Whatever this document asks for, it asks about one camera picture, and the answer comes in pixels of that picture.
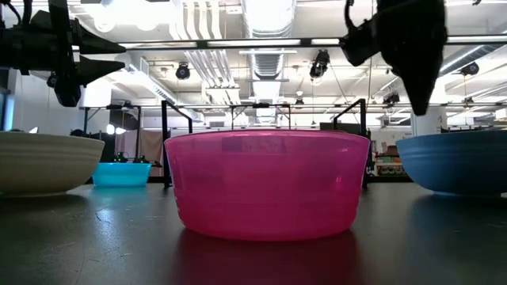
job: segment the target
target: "blue bowl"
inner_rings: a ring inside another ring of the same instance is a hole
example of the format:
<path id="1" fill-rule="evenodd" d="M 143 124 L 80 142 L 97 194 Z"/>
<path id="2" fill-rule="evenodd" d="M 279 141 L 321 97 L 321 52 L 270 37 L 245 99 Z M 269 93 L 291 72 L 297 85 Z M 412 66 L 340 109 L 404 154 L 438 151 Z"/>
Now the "blue bowl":
<path id="1" fill-rule="evenodd" d="M 150 163 L 99 163 L 92 178 L 96 187 L 144 187 L 150 170 Z"/>
<path id="2" fill-rule="evenodd" d="M 438 194 L 498 196 L 507 192 L 507 131 L 423 135 L 396 145 L 409 177 Z"/>

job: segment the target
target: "plastic bowl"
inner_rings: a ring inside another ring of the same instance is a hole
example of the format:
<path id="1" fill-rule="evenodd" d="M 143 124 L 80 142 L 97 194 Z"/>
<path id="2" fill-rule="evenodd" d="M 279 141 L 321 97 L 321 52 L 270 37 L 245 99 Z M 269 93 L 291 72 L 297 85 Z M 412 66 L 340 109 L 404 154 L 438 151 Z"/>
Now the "plastic bowl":
<path id="1" fill-rule="evenodd" d="M 99 163 L 93 173 L 96 187 L 143 187 L 150 176 L 150 163 Z"/>
<path id="2" fill-rule="evenodd" d="M 79 137 L 0 132 L 2 196 L 60 194 L 85 183 L 104 142 Z"/>
<path id="3" fill-rule="evenodd" d="M 414 182 L 437 194 L 498 196 L 507 192 L 507 131 L 424 135 L 396 142 Z"/>
<path id="4" fill-rule="evenodd" d="M 221 131 L 165 146 L 178 213 L 190 230 L 289 241 L 351 226 L 369 140 L 332 131 Z"/>

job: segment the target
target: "table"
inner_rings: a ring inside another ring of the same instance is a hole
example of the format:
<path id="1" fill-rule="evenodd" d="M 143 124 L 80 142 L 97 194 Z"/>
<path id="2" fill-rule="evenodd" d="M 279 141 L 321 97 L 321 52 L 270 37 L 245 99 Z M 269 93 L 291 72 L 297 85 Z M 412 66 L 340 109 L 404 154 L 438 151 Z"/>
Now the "table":
<path id="1" fill-rule="evenodd" d="M 173 193 L 0 199 L 0 284 L 507 284 L 507 199 L 371 184 L 350 231 L 226 241 L 184 230 Z"/>

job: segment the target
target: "pink plastic bowl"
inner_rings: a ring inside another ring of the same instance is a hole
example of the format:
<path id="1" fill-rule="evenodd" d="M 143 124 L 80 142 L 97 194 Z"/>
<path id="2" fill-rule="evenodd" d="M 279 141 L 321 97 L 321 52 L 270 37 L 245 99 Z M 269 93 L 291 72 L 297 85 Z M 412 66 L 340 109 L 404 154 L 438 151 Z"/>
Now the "pink plastic bowl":
<path id="1" fill-rule="evenodd" d="M 369 140 L 331 131 L 220 131 L 165 141 L 181 221 L 218 238 L 294 241 L 347 230 Z"/>

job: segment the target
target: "white bowl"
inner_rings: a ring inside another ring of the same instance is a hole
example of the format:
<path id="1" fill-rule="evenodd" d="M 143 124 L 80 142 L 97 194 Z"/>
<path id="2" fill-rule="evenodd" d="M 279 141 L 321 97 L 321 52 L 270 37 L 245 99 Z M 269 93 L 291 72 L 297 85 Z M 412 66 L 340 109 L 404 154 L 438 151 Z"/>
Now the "white bowl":
<path id="1" fill-rule="evenodd" d="M 92 176 L 103 148 L 96 139 L 0 132 L 0 192 L 46 196 L 76 188 Z"/>

